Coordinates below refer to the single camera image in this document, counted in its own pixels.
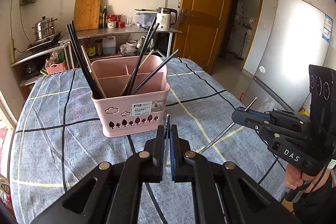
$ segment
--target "refrigerator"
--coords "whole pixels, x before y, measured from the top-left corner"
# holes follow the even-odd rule
[[[273,27],[242,103],[253,110],[299,111],[309,95],[310,64],[322,66],[333,20],[303,0],[279,0]]]

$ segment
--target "chopstick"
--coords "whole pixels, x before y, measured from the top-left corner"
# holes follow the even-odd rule
[[[139,70],[139,66],[140,66],[140,62],[143,58],[143,55],[148,47],[148,44],[150,42],[150,40],[152,39],[152,36],[153,34],[155,33],[155,31],[157,30],[158,26],[159,26],[159,23],[155,26],[155,28],[153,29],[154,27],[154,24],[156,22],[156,17],[154,18],[153,22],[152,22],[152,25],[147,33],[147,37],[145,39],[145,42],[143,44],[143,47],[142,47],[142,50],[141,50],[141,53],[140,53],[140,56],[138,58],[138,61],[134,67],[134,70],[131,74],[131,77],[127,83],[127,87],[126,87],[126,90],[125,92],[122,94],[122,95],[129,95],[131,92],[132,92],[132,89],[133,89],[133,86],[134,86],[134,82],[135,82],[135,78],[137,77],[137,73],[138,73],[138,70]]]
[[[95,83],[97,84],[97,87],[99,88],[100,93],[103,95],[103,97],[104,97],[104,98],[107,98],[107,97],[106,97],[106,94],[105,94],[105,92],[104,92],[104,90],[103,90],[103,88],[101,87],[101,84],[99,83],[99,80],[98,80],[98,78],[97,78],[97,75],[96,75],[95,71],[94,71],[93,68],[92,68],[91,62],[90,62],[90,60],[89,60],[89,58],[88,58],[88,56],[87,56],[87,54],[86,54],[86,51],[85,51],[84,46],[81,45],[81,48],[82,48],[82,52],[83,52],[83,56],[84,56],[84,58],[85,58],[86,64],[87,64],[87,66],[89,67],[89,72],[91,73],[91,76],[92,76],[93,80],[94,80]]]
[[[96,83],[94,82],[94,80],[91,77],[91,74],[87,68],[87,66],[84,64],[84,57],[81,55],[81,52],[79,52],[79,48],[78,48],[78,38],[76,35],[76,29],[74,27],[74,22],[71,22],[72,24],[67,24],[67,30],[71,39],[71,44],[73,47],[73,51],[75,52],[77,59],[78,59],[78,63],[80,65],[80,67],[82,68],[84,77],[87,81],[87,83],[89,84],[89,87],[92,91],[93,97],[96,99],[102,99],[103,96],[100,93],[100,90],[98,89]]]
[[[146,56],[146,58],[143,60],[143,62],[141,63],[139,69],[141,68],[141,66],[147,61],[147,59],[152,55],[152,53],[154,52],[154,50],[151,50],[151,52]],[[123,91],[120,93],[119,96],[122,96],[122,94],[125,92],[125,89],[127,88],[127,85],[124,87]]]
[[[180,50],[177,49],[175,52],[173,52],[165,61],[163,61],[155,70],[153,70],[153,72],[148,75],[145,80],[142,81],[142,83],[140,85],[138,85],[135,90],[133,90],[131,92],[130,95],[134,95],[136,94],[140,88],[142,88],[165,64],[167,64],[173,57],[175,54],[177,54]]]

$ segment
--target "metal screw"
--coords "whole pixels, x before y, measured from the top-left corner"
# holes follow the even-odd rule
[[[227,161],[226,163],[224,163],[224,166],[226,169],[232,170],[236,167],[234,162],[231,161]]]
[[[142,158],[142,159],[148,158],[149,156],[150,156],[150,154],[147,151],[141,151],[139,153],[139,157]]]
[[[187,158],[193,158],[193,157],[196,156],[196,153],[195,153],[194,151],[187,151],[187,152],[185,153],[185,156],[186,156]]]
[[[110,168],[110,164],[107,161],[103,161],[99,164],[100,170],[106,170]]]

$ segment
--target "pink storage basket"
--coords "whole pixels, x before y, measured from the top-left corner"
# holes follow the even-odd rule
[[[92,63],[97,78],[108,98],[91,99],[106,137],[119,137],[157,129],[162,125],[170,86],[167,67],[159,70],[135,95],[122,96],[138,57],[97,60]],[[158,56],[150,56],[139,69],[134,89],[160,64]]]
[[[46,67],[45,69],[49,75],[52,75],[53,73],[56,73],[56,72],[65,71],[68,69],[67,61],[64,60],[64,62],[61,64],[52,64],[50,67]]]

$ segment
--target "white kettle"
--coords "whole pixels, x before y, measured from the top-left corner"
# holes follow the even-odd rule
[[[174,25],[177,22],[177,10],[171,8],[158,8],[156,11],[156,24],[159,23],[158,30],[169,30],[170,25]],[[171,13],[175,14],[175,20],[173,23],[170,22]]]

